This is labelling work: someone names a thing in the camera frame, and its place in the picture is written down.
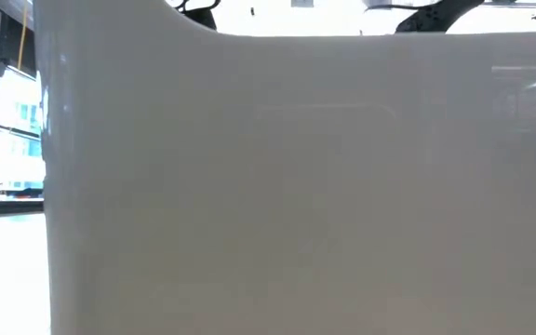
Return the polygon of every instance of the glass window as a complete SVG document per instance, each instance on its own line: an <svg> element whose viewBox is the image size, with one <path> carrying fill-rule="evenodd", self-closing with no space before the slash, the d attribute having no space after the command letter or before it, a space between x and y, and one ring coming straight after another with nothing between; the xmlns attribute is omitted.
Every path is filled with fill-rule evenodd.
<svg viewBox="0 0 536 335"><path fill-rule="evenodd" d="M0 190L43 187L38 102L32 78L13 70L0 78Z"/></svg>
<svg viewBox="0 0 536 335"><path fill-rule="evenodd" d="M167 0L170 5L181 1ZM231 0L212 9L218 31L255 36L320 36L393 34L396 26L413 10L372 9L394 4L419 7L439 0ZM208 1L192 0L192 7ZM536 32L536 0L486 0L449 30L450 34Z"/></svg>

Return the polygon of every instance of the ceiling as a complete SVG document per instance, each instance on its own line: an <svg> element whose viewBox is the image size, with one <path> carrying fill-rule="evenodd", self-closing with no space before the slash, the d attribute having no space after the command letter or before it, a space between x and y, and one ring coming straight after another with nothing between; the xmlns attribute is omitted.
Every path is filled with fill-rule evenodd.
<svg viewBox="0 0 536 335"><path fill-rule="evenodd" d="M33 0L0 0L0 9L12 19L22 23L24 6L28 5L26 26L34 30Z"/></svg>

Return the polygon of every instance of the white floor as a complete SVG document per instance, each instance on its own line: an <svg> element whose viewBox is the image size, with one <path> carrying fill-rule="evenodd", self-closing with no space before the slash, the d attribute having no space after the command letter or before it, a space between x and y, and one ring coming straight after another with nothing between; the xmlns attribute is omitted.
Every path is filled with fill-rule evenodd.
<svg viewBox="0 0 536 335"><path fill-rule="evenodd" d="M43 214L0 217L0 335L49 333Z"/></svg>

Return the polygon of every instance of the black bracket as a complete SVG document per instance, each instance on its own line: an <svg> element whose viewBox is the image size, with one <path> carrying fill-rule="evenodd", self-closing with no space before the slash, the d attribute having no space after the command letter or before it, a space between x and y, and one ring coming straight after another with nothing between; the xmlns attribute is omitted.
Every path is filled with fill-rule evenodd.
<svg viewBox="0 0 536 335"><path fill-rule="evenodd" d="M483 4L484 1L442 0L432 5L418 7L415 13L398 24L396 33L445 33L462 15Z"/></svg>
<svg viewBox="0 0 536 335"><path fill-rule="evenodd" d="M216 21L212 15L212 9L221 4L221 0L214 0L214 3L208 7L199 7L194 9L187 9L185 6L190 0L182 0L175 9L185 15L192 21L195 21L209 29L216 30Z"/></svg>

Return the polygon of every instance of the white panel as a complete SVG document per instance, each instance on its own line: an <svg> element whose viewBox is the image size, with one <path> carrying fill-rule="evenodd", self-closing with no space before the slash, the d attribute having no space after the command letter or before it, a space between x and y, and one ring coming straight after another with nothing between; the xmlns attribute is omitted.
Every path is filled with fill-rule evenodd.
<svg viewBox="0 0 536 335"><path fill-rule="evenodd" d="M53 335L536 335L536 34L144 3L37 3Z"/></svg>

